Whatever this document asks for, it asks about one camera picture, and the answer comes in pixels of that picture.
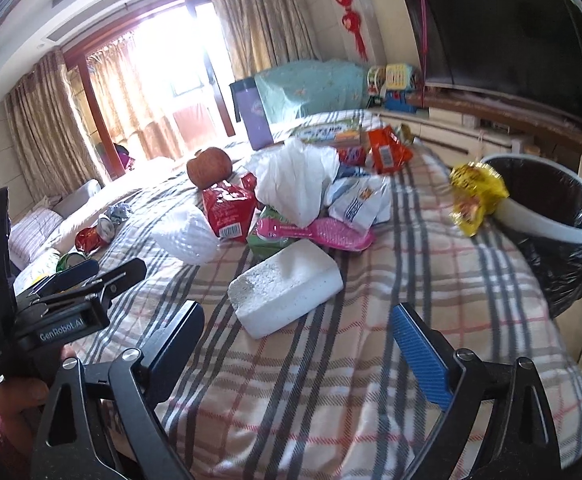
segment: trash can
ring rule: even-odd
[[[494,218],[540,283],[551,317],[582,298],[582,179],[533,155],[491,155],[509,198]]]

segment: teal cloth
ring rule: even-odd
[[[367,69],[347,61],[293,61],[255,75],[270,124],[366,108]]]

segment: foam block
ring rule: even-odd
[[[272,334],[337,294],[344,284],[335,260],[309,240],[282,249],[229,285],[229,299],[254,339]]]

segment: metal bolt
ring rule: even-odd
[[[462,361],[473,361],[475,359],[475,354],[468,348],[460,348],[455,353]]]
[[[78,360],[75,357],[69,357],[62,363],[62,368],[65,370],[72,370],[75,368],[75,365],[78,363]]]
[[[140,356],[140,351],[137,348],[129,348],[122,354],[124,361],[135,361]]]
[[[522,368],[526,370],[533,370],[533,361],[531,361],[528,357],[520,357],[517,362],[520,363]]]

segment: plaid bedspread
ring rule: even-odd
[[[369,115],[364,124],[372,124]],[[231,150],[248,153],[243,144]],[[416,306],[454,347],[471,348],[483,360],[532,358],[563,465],[582,455],[582,375],[538,283],[488,221],[474,238],[461,234],[449,218],[448,171],[423,146],[414,152],[392,178],[392,221],[374,228],[372,247],[361,254],[328,251],[344,290],[259,341],[242,329],[226,293],[252,265],[247,246],[229,244],[219,263],[193,267],[152,241],[151,229],[167,211],[200,203],[186,175],[132,200],[135,213],[101,267],[138,256],[147,279],[118,298],[108,329],[75,346],[87,362],[112,360],[141,346],[186,300],[202,304],[202,338],[156,410],[198,480],[399,478],[440,413],[419,391],[388,329],[389,309],[401,301]],[[490,411],[483,408],[454,478],[468,473],[480,446]]]

